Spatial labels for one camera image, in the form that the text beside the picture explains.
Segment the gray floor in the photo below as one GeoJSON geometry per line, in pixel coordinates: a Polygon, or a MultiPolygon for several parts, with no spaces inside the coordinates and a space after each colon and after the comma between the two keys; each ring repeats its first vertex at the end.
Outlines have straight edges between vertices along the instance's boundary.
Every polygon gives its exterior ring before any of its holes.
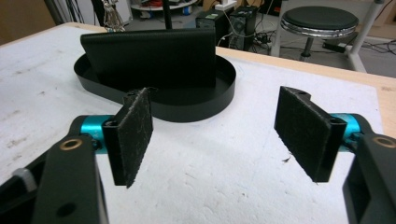
{"type": "MultiPolygon", "coordinates": [[[[189,16],[183,16],[181,8],[171,10],[173,28],[194,28],[195,17],[201,10],[201,7],[193,6],[192,13],[189,16]]],[[[162,11],[153,12],[153,18],[151,19],[141,20],[140,15],[141,14],[139,11],[134,10],[134,19],[125,26],[125,29],[128,31],[165,29],[162,11]]],[[[276,29],[277,19],[278,17],[269,15],[265,15],[263,17],[261,13],[258,13],[256,24],[259,24],[260,21],[261,23],[257,26],[256,32],[274,31],[276,29]]],[[[305,40],[305,37],[283,32],[280,57],[299,60],[300,53],[304,48],[305,40]]],[[[370,46],[370,44],[386,43],[389,42],[389,40],[373,38],[369,36],[365,41],[366,43],[361,48],[360,56],[367,72],[380,76],[396,78],[396,55],[390,52],[377,52],[375,50],[377,48],[373,49],[373,47],[370,46]]],[[[316,39],[314,41],[314,45],[312,47],[313,52],[309,62],[351,70],[351,67],[347,61],[347,56],[342,53],[335,53],[333,51],[324,49],[322,47],[323,42],[324,40],[321,39],[316,39]]],[[[396,45],[392,45],[390,48],[394,49],[393,52],[396,52],[396,45]]],[[[250,51],[260,54],[268,54],[267,49],[260,48],[259,46],[251,48],[250,51]]]]}

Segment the white table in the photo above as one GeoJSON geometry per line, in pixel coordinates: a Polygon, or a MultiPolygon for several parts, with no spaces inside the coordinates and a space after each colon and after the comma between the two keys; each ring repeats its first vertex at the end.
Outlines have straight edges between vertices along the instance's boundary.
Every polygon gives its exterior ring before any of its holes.
{"type": "MultiPolygon", "coordinates": [[[[76,116],[120,109],[85,91],[73,70],[89,32],[64,25],[0,48],[0,183],[65,136],[76,116]]],[[[277,96],[282,85],[307,91],[329,113],[359,113],[382,133],[375,88],[224,57],[237,74],[231,104],[198,122],[153,119],[129,189],[113,186],[108,158],[97,156],[110,223],[347,223],[341,187],[353,155],[339,153],[323,184],[293,157],[283,162],[290,154],[274,130],[277,96]]]]}

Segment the black foam block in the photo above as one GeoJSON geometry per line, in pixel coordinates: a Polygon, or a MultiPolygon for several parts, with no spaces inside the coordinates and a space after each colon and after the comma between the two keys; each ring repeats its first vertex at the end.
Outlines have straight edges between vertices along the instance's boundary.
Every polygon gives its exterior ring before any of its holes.
{"type": "Polygon", "coordinates": [[[152,131],[148,89],[129,92],[124,98],[122,109],[103,125],[116,185],[132,186],[152,131]]]}
{"type": "Polygon", "coordinates": [[[347,124],[310,101],[310,94],[281,87],[275,129],[314,182],[328,182],[347,124]]]}

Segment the black stool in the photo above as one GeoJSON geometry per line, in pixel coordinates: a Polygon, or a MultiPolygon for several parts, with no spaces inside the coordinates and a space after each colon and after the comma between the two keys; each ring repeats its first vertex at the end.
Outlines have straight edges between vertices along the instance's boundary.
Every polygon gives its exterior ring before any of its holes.
{"type": "Polygon", "coordinates": [[[335,39],[351,35],[359,19],[334,7],[297,7],[283,14],[280,25],[286,31],[308,36],[300,61],[306,62],[315,37],[335,39]]]}

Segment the black tray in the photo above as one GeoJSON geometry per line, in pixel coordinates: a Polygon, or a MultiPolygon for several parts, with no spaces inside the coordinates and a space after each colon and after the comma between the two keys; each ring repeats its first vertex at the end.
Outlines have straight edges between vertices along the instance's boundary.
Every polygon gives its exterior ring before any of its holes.
{"type": "MultiPolygon", "coordinates": [[[[122,104],[122,98],[126,92],[101,84],[92,71],[86,54],[76,61],[74,69],[85,90],[122,104]]],[[[215,88],[151,90],[151,114],[157,119],[172,122],[208,119],[226,108],[233,100],[235,77],[233,65],[226,59],[216,56],[215,88]]]]}

